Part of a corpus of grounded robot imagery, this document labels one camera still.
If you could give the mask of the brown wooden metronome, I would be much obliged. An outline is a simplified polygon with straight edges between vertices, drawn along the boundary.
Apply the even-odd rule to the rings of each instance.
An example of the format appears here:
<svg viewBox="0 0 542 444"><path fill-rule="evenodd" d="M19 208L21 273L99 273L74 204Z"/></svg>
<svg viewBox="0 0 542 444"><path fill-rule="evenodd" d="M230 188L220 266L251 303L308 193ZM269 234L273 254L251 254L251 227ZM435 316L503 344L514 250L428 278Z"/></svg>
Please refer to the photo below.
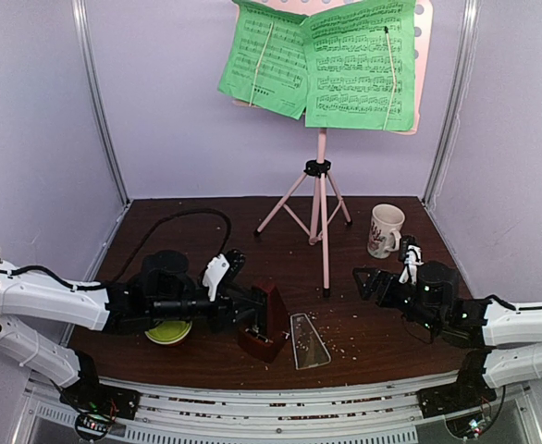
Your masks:
<svg viewBox="0 0 542 444"><path fill-rule="evenodd" d="M238 345L252 358L271 364L288 341L289 312L275 284L253 285L252 315L239 322Z"/></svg>

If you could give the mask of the clear plastic metronome cover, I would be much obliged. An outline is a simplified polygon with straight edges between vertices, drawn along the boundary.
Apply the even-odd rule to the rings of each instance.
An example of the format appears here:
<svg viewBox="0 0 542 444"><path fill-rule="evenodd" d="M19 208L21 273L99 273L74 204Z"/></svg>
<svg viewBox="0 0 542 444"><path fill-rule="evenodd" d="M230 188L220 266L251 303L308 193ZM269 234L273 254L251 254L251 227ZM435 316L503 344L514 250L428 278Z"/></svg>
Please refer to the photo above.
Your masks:
<svg viewBox="0 0 542 444"><path fill-rule="evenodd" d="M290 337L296 370L330 364L332 358L308 314L292 314Z"/></svg>

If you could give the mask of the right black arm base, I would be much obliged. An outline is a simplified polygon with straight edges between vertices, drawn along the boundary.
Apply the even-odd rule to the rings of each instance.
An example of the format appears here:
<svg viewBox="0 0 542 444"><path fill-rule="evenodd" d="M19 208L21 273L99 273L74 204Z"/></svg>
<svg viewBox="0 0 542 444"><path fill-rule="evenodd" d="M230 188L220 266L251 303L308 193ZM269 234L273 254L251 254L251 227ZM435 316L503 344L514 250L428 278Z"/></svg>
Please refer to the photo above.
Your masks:
<svg viewBox="0 0 542 444"><path fill-rule="evenodd" d="M485 361L491 350L470 351L462 362L456 380L449 384L417 391L424 418L478 407L482 401L495 401L497 392L484 380Z"/></svg>

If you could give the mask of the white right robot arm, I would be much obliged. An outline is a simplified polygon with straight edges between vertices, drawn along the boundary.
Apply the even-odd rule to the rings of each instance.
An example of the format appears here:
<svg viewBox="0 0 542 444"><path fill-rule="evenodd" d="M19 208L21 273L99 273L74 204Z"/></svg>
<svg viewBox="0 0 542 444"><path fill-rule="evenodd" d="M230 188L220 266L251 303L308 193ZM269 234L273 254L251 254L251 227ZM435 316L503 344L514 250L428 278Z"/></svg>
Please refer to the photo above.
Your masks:
<svg viewBox="0 0 542 444"><path fill-rule="evenodd" d="M485 387L542 379L542 302L463 299L459 273L437 261L406 265L400 274L367 267L352 274L362 299L397 309L432 339L466 350L460 380L449 391L455 407L470 407Z"/></svg>

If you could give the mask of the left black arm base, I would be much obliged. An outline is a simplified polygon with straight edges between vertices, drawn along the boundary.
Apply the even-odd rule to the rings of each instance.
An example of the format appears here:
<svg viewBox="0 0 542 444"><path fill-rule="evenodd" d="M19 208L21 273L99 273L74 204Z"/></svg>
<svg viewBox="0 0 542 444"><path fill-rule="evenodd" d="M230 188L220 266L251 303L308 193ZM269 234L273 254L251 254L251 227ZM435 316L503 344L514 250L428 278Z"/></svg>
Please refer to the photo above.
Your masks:
<svg viewBox="0 0 542 444"><path fill-rule="evenodd" d="M140 393L99 381L94 361L82 351L74 351L80 369L78 379L66 388L60 388L60 401L74 410L92 413L107 420L123 418L133 420L138 410Z"/></svg>

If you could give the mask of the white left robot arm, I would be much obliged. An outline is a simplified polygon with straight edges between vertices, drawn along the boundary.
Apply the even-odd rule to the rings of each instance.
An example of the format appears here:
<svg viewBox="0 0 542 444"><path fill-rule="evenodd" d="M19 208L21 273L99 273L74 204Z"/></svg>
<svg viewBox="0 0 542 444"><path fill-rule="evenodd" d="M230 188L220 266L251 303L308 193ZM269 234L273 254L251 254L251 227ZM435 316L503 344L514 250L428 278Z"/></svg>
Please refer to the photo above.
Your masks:
<svg viewBox="0 0 542 444"><path fill-rule="evenodd" d="M146 256L139 274L127 282L64 280L40 265L17 268L0 259L0 348L51 379L89 411L102 409L108 392L98 381L90 356L58 346L18 322L20 315L86 327L112 335L148 331L165 321L204 318L211 330L239 322L266 330L267 300L262 290L245 289L234 279L245 262L231 250L215 256L193 281L189 260L177 251Z"/></svg>

